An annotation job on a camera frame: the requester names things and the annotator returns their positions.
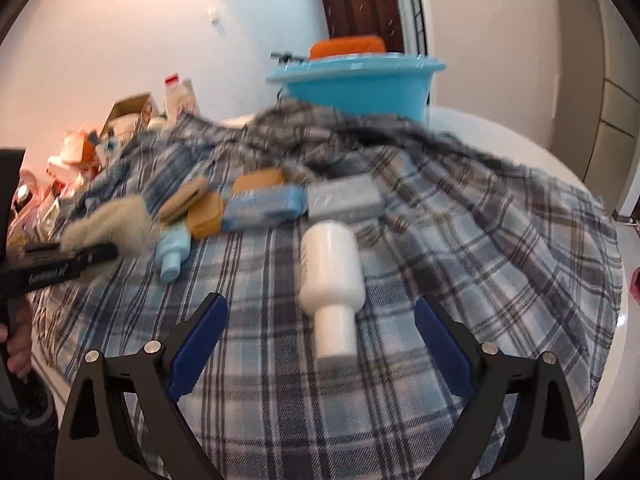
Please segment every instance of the gray soap box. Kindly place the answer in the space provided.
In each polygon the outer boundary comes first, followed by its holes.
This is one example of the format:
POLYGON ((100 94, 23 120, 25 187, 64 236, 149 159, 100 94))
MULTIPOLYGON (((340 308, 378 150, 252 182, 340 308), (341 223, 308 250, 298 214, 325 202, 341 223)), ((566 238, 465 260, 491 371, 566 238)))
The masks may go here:
POLYGON ((385 208, 382 193, 368 174, 309 184, 306 199, 312 222, 359 222, 379 218, 385 208))

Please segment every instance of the brown wooden door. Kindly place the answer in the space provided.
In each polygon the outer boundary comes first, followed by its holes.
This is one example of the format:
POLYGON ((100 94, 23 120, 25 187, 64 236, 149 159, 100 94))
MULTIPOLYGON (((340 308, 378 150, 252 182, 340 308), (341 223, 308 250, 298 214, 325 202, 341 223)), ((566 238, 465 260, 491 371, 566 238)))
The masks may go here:
POLYGON ((398 0, 322 0, 331 38, 380 36, 388 52, 404 52, 398 0))

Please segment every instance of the orange chair backrest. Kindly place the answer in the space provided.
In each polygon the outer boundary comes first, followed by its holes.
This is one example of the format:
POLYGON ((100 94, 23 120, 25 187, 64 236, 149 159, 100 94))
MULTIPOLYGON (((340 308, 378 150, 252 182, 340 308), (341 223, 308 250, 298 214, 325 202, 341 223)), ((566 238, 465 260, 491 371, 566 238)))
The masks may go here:
POLYGON ((347 36, 333 40, 319 41, 311 47, 309 59, 345 56, 347 54, 368 54, 386 52, 385 42, 379 36, 347 36))

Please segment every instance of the plaid tablecloth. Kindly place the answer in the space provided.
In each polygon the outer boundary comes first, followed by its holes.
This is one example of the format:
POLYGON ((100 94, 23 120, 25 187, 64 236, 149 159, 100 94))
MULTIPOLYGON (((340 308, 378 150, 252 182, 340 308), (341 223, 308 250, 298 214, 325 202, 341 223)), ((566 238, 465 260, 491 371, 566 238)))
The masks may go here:
MULTIPOLYGON (((183 116, 169 136, 130 143, 65 218, 133 193, 154 214, 196 176, 226 194, 242 172, 276 164, 300 183, 370 173, 385 197, 380 220, 353 226, 367 285, 355 366, 316 369, 312 322, 296 301, 305 220, 194 242, 169 286, 145 254, 90 288, 43 291, 36 323, 49 363, 72 381, 89 349, 136 352, 217 291, 228 328, 180 407, 226 478, 417 478, 462 409, 414 327, 412 303, 430 292, 481 341, 519 356, 555 352, 584 419, 620 306, 613 226, 587 193, 452 136, 298 102, 242 130, 183 116)), ((142 449, 163 473, 129 400, 142 449)), ((505 412, 478 474, 507 422, 505 412)))

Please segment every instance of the blue plastic basin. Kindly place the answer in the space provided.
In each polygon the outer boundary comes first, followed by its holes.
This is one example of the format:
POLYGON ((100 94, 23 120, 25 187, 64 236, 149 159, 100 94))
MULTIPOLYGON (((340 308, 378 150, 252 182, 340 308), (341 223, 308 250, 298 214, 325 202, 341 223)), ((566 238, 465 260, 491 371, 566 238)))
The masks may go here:
POLYGON ((359 54, 289 63, 267 76, 296 99, 347 114, 398 114, 424 120, 433 74, 447 66, 415 54, 359 54))

